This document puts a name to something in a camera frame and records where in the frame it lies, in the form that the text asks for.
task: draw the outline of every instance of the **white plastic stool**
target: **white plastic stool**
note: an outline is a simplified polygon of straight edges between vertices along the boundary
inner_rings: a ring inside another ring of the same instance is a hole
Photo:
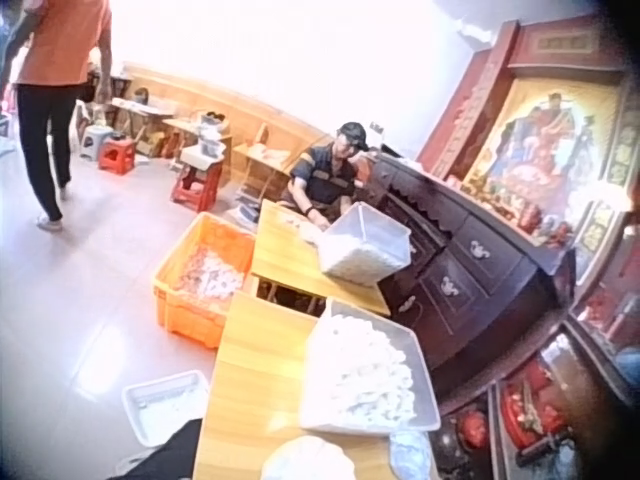
[[[100,125],[90,125],[84,131],[82,144],[80,145],[80,156],[88,157],[92,162],[97,162],[100,156],[100,149],[104,141],[111,136],[113,128]]]

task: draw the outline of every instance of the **religious painting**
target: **religious painting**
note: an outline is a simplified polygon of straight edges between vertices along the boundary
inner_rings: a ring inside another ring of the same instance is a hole
[[[584,221],[603,173],[618,87],[516,79],[463,190],[537,245]]]

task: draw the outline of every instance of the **dark shirt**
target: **dark shirt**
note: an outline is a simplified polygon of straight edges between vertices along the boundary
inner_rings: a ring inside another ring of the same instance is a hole
[[[334,175],[331,166],[331,147],[311,147],[300,155],[298,163],[291,170],[291,178],[301,178],[307,182],[305,193],[314,207],[324,210],[340,197],[352,197],[355,193],[356,168],[344,161],[340,171]],[[295,206],[291,193],[286,190],[282,200]]]

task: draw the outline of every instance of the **black cap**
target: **black cap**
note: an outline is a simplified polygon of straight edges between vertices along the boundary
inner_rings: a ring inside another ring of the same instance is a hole
[[[340,127],[338,133],[347,137],[347,140],[358,150],[369,150],[367,146],[367,131],[358,122],[347,122]]]

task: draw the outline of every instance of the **white shoe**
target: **white shoe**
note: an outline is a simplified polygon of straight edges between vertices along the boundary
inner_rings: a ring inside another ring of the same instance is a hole
[[[38,218],[36,226],[40,230],[44,230],[45,232],[59,232],[60,230],[62,230],[62,220],[56,220],[54,222],[49,220],[49,217],[47,217],[46,215],[42,215],[40,218]]]

